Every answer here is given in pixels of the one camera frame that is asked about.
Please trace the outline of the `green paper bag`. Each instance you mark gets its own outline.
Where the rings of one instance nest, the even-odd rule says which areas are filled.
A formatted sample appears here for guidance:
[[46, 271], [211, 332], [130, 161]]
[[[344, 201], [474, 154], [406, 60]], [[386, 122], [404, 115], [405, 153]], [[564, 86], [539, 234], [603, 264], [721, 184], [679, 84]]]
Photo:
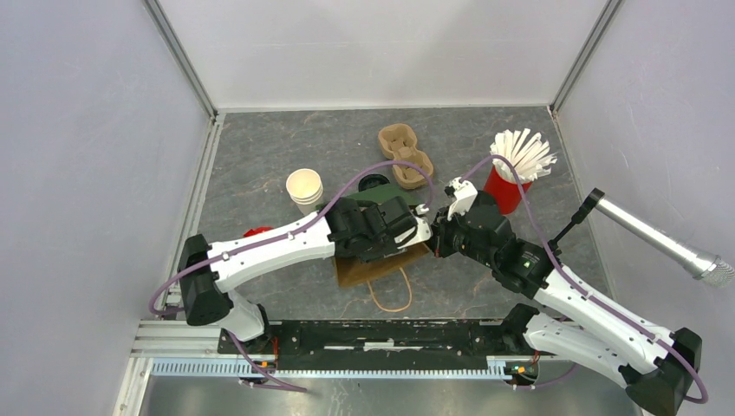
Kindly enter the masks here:
[[[365, 192], [351, 192], [340, 197], [327, 214], [336, 228], [335, 275], [342, 289], [366, 285], [374, 305], [387, 313], [399, 314], [413, 306], [414, 293], [407, 267], [429, 252], [426, 242], [410, 246], [413, 258], [390, 257], [379, 262], [362, 263], [358, 255], [379, 245], [394, 245], [395, 238], [416, 225], [408, 216], [419, 205], [416, 198], [397, 185], [382, 185]], [[403, 305], [381, 301], [374, 281], [398, 273], [406, 287]]]

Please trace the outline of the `stack of black lids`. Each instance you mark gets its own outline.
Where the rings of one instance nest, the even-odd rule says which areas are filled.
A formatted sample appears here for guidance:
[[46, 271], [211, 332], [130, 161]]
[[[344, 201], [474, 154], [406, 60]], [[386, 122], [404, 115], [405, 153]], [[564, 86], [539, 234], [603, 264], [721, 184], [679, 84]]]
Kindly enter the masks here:
[[385, 175], [370, 173], [360, 179], [358, 182], [358, 191], [365, 192], [378, 186], [388, 185], [389, 183], [390, 180]]

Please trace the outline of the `stack of white paper cups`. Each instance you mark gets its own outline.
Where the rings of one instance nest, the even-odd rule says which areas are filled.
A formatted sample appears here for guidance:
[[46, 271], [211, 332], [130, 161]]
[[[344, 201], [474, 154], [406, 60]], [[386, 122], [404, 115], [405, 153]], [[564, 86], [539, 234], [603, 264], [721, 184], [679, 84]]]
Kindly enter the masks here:
[[293, 171], [286, 179], [286, 190], [303, 215], [315, 211], [323, 202], [322, 179], [319, 173], [312, 169], [302, 168]]

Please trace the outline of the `stack of cardboard cup carriers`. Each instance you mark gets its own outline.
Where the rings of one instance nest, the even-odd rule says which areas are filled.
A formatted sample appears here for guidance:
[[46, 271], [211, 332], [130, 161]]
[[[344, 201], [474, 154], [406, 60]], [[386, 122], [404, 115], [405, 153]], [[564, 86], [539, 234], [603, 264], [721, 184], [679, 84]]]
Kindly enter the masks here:
[[[386, 159], [412, 163], [430, 178], [433, 177], [433, 163], [428, 155], [418, 148], [418, 137], [407, 124], [397, 123], [383, 127], [378, 133], [378, 141]], [[428, 180], [410, 166], [395, 165], [392, 170], [398, 185], [404, 189], [414, 190], [428, 185]]]

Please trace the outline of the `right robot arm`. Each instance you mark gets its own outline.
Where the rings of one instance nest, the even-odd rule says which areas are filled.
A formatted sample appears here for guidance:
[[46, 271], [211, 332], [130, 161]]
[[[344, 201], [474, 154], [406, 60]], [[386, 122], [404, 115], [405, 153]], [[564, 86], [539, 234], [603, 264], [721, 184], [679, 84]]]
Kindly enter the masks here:
[[548, 352], [597, 372], [652, 415], [675, 415], [683, 402], [705, 404], [699, 376], [702, 340], [688, 328], [656, 325], [586, 284], [558, 260], [548, 242], [516, 237], [495, 199], [468, 182], [445, 188], [451, 203], [437, 212], [429, 246], [436, 257], [455, 253], [491, 270], [507, 290], [554, 309], [560, 322], [518, 304], [500, 331], [503, 347]]

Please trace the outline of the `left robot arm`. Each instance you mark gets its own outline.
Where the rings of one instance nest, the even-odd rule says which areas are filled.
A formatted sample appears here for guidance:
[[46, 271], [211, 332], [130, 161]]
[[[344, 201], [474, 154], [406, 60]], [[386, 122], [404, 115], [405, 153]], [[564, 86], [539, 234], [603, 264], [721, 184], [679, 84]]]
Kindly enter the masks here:
[[216, 324], [252, 353], [272, 342], [261, 307], [237, 294], [249, 280], [314, 259], [355, 258], [371, 263], [401, 254], [431, 236], [426, 205], [401, 197], [383, 203], [335, 198], [321, 210], [285, 226], [236, 240], [209, 243], [201, 234], [185, 241], [179, 287], [185, 321]]

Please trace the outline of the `red cup holder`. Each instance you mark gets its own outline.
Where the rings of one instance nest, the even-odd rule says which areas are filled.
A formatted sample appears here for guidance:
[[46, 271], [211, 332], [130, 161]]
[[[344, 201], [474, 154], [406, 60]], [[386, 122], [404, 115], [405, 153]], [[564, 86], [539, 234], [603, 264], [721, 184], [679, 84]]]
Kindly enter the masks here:
[[494, 197], [502, 215], [509, 215], [514, 212], [522, 200], [517, 184], [503, 179], [496, 167], [491, 169], [483, 191]]

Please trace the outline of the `red D-shaped object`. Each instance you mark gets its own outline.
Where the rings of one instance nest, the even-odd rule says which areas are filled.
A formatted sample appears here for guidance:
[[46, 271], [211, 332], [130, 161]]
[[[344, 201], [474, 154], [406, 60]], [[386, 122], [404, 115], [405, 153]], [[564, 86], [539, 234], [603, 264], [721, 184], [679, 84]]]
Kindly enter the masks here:
[[255, 236], [255, 235], [258, 235], [258, 234], [261, 234], [261, 233], [265, 233], [265, 232], [271, 231], [271, 230], [272, 230], [272, 227], [268, 227], [268, 226], [253, 228], [253, 229], [247, 230], [243, 234], [243, 237], [252, 237], [252, 236]]

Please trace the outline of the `silver microphone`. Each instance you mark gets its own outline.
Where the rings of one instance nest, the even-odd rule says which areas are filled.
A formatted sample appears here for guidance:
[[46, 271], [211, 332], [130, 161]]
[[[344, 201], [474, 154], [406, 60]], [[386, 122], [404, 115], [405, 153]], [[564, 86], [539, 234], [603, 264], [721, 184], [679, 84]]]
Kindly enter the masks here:
[[694, 280], [714, 288], [724, 288], [734, 279], [734, 267], [719, 255], [694, 248], [668, 236], [664, 231], [624, 209], [598, 188], [594, 188], [588, 194], [583, 205], [599, 211], [641, 241], [675, 261]]

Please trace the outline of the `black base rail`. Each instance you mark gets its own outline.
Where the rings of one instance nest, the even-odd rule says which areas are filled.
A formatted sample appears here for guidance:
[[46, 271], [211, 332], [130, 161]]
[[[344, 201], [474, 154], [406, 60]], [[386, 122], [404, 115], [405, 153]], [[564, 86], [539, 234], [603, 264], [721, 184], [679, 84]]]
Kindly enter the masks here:
[[241, 347], [279, 370], [479, 370], [490, 356], [537, 354], [518, 325], [477, 319], [283, 320]]

